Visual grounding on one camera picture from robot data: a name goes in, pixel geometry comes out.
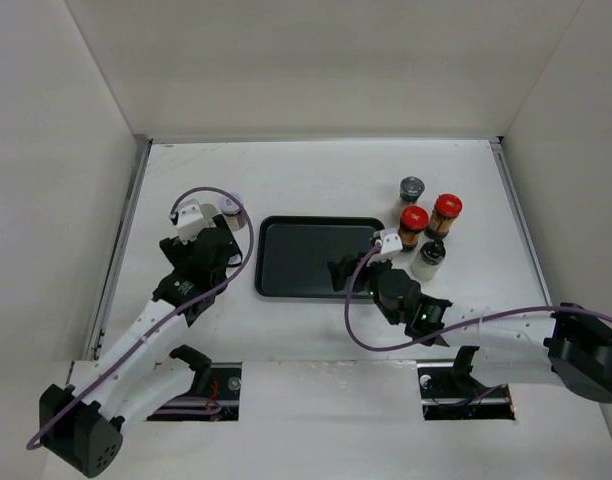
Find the black cap white bottle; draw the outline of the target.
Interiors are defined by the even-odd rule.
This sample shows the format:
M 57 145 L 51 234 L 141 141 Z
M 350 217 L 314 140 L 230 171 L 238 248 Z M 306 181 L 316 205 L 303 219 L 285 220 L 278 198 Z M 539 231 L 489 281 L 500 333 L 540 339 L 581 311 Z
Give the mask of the black cap white bottle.
M 410 265 L 412 275 L 420 281 L 434 278 L 446 257 L 446 248 L 441 239 L 423 244 Z

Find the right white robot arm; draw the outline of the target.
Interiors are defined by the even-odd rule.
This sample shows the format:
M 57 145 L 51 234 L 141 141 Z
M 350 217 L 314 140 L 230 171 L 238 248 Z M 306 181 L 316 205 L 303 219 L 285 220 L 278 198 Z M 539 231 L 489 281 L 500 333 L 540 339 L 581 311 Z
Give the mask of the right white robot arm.
M 450 384 L 469 396 L 506 384 L 564 387 L 612 404 L 612 318 L 579 305 L 520 307 L 498 313 L 459 309 L 422 291 L 419 282 L 374 253 L 327 265 L 335 291 L 364 291 L 406 347 L 454 348 Z

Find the black rectangular tray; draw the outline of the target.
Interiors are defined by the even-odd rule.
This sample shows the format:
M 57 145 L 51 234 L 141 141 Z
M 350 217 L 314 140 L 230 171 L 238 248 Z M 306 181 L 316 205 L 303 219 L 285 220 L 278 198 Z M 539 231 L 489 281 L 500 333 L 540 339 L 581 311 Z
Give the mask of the black rectangular tray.
M 267 298 L 341 299 L 328 264 L 364 255 L 383 228 L 373 217 L 269 216 L 259 229 L 255 289 Z

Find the grey lid seasoning jar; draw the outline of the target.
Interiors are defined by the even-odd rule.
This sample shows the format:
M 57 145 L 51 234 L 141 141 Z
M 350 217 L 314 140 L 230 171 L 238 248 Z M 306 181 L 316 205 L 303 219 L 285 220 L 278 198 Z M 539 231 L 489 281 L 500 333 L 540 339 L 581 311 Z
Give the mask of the grey lid seasoning jar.
M 398 200 L 404 205 L 415 205 L 425 192 L 424 181 L 416 176 L 403 178 L 399 184 Z

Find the red lid sauce jar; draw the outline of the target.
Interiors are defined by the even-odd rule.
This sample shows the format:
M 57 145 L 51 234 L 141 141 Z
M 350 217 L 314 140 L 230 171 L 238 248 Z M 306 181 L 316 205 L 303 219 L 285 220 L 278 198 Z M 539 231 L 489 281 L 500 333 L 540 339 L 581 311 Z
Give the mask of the red lid sauce jar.
M 439 195 L 425 228 L 426 235 L 431 239 L 445 238 L 453 222 L 459 217 L 462 208 L 463 204 L 458 196 L 450 193 Z

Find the red lid chili jar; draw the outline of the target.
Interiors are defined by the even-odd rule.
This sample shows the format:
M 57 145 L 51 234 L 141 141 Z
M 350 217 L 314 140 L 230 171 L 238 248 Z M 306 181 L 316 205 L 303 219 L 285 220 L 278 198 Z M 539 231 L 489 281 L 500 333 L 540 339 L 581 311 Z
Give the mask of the red lid chili jar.
M 404 251 L 414 250 L 421 233 L 429 221 L 428 213 L 417 205 L 408 206 L 402 210 L 399 219 L 398 235 Z

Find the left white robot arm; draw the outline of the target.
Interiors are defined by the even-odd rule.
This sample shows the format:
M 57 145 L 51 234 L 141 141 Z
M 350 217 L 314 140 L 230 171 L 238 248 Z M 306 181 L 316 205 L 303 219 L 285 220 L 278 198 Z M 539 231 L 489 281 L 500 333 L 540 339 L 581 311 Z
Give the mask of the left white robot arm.
M 46 448 L 88 479 L 113 462 L 133 424 L 178 395 L 209 390 L 211 361 L 184 337 L 245 257 L 222 215 L 177 232 L 159 243 L 173 270 L 130 328 L 85 376 L 40 396 L 39 437 L 28 446 Z

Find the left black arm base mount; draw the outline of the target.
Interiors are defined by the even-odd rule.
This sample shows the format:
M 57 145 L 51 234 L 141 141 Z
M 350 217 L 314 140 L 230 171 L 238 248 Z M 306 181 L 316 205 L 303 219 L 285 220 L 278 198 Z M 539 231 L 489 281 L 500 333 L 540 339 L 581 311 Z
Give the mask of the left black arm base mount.
M 233 422 L 239 420 L 243 365 L 213 363 L 198 350 L 182 345 L 170 357 L 193 372 L 189 389 L 151 414 L 150 422 Z

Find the small dark spice jar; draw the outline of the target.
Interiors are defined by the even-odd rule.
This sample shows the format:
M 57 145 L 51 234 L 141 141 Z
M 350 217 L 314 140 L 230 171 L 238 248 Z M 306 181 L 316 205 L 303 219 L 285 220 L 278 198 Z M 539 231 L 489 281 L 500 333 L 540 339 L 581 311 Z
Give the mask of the small dark spice jar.
M 243 229 L 247 225 L 245 215 L 239 204 L 228 196 L 219 199 L 219 209 L 229 228 L 235 232 Z

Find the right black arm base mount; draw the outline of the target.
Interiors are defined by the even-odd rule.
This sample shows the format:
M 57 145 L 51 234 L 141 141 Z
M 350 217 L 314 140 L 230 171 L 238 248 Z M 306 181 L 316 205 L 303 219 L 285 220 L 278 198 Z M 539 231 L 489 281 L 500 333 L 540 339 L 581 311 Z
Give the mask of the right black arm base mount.
M 515 420 L 509 388 L 487 387 L 472 377 L 477 351 L 477 347 L 461 347 L 453 360 L 417 363 L 426 421 Z

